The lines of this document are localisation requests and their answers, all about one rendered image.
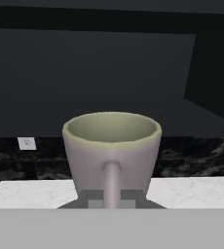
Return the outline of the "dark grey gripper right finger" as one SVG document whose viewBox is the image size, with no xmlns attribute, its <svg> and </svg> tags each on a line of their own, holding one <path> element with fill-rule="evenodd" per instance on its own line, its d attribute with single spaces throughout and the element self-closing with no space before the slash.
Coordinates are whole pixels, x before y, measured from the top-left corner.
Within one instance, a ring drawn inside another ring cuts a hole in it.
<svg viewBox="0 0 224 249">
<path fill-rule="evenodd" d="M 120 207 L 134 209 L 163 209 L 163 206 L 161 204 L 147 199 L 146 194 L 141 190 L 121 190 Z"/>
</svg>

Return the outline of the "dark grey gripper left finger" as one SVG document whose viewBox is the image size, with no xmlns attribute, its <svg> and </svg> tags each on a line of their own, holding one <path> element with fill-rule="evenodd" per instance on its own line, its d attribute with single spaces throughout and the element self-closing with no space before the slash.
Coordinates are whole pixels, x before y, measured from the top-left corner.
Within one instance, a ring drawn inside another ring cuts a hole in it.
<svg viewBox="0 0 224 249">
<path fill-rule="evenodd" d="M 59 209 L 88 209 L 103 207 L 103 190 L 82 190 L 77 199 L 63 204 Z"/>
</svg>

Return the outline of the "pale grey cup with handle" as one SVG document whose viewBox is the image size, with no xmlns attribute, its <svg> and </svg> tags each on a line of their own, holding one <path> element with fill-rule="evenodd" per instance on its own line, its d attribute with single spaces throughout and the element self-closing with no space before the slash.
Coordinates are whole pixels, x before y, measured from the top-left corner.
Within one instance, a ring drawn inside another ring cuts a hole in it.
<svg viewBox="0 0 224 249">
<path fill-rule="evenodd" d="M 77 195 L 103 190 L 102 208 L 121 208 L 121 190 L 150 186 L 162 137 L 156 121 L 127 112 L 97 112 L 66 122 L 62 136 Z"/>
</svg>

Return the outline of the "dark open cabinet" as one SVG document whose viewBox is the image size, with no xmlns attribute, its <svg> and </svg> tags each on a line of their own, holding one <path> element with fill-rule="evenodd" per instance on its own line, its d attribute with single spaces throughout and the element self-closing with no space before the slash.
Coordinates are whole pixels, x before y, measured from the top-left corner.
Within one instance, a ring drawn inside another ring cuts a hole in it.
<svg viewBox="0 0 224 249">
<path fill-rule="evenodd" d="M 0 137 L 98 111 L 224 136 L 224 0 L 0 0 Z"/>
</svg>

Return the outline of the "white wall socket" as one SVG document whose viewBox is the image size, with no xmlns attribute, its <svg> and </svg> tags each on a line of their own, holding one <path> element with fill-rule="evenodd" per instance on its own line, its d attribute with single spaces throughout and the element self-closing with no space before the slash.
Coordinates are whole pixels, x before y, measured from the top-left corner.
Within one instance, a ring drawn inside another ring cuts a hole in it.
<svg viewBox="0 0 224 249">
<path fill-rule="evenodd" d="M 22 151 L 36 150 L 36 142 L 34 137 L 19 137 L 18 143 L 19 143 L 19 148 Z"/>
</svg>

